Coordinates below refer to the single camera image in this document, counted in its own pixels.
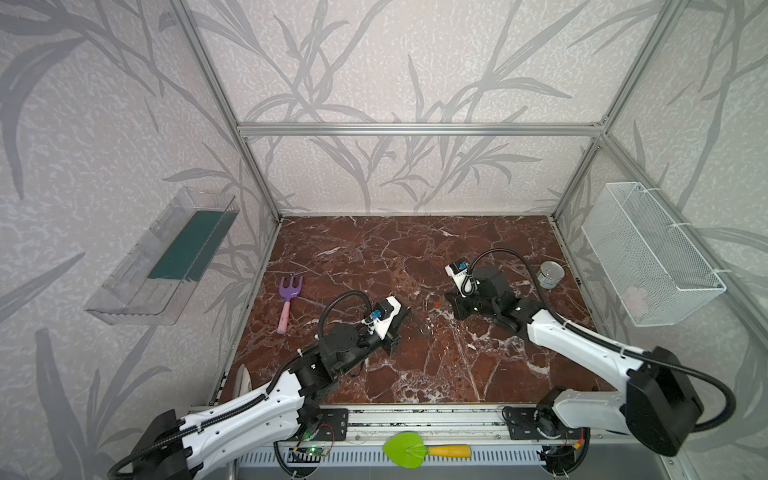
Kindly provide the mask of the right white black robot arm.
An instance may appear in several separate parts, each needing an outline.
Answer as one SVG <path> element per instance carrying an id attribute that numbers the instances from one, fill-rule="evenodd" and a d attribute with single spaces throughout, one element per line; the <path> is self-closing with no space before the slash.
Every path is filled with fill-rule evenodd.
<path id="1" fill-rule="evenodd" d="M 649 450 L 675 456 L 703 413 L 679 361 L 657 347 L 644 351 L 610 340 L 572 321 L 558 321 L 539 301 L 518 298 L 499 268 L 457 260 L 445 271 L 458 320 L 480 315 L 513 335 L 555 351 L 612 386 L 610 392 L 556 388 L 541 401 L 546 425 L 593 428 L 633 436 Z"/>

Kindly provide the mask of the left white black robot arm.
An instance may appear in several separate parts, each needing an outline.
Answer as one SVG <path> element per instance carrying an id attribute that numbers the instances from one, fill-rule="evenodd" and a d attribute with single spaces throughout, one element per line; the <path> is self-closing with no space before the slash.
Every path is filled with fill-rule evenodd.
<path id="1" fill-rule="evenodd" d="M 394 351 L 410 315 L 407 307 L 376 309 L 357 325 L 336 324 L 267 384 L 183 418 L 172 411 L 158 415 L 109 478 L 201 479 L 257 447 L 308 431 L 343 376 L 379 350 Z"/>

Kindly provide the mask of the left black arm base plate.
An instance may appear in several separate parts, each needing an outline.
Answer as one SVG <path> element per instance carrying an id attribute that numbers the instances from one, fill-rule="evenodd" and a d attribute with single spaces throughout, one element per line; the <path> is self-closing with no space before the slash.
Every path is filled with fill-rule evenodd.
<path id="1" fill-rule="evenodd" d="M 344 441 L 349 427 L 350 411 L 347 408 L 326 408 L 320 410 L 319 419 L 309 430 L 309 440 L 337 442 Z"/>

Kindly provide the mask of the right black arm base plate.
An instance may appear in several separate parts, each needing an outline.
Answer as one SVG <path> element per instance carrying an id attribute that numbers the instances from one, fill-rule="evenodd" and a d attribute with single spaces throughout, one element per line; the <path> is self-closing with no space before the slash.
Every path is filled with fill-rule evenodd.
<path id="1" fill-rule="evenodd" d="M 501 415 L 511 440 L 556 440 L 562 435 L 558 420 L 536 407 L 504 406 Z"/>

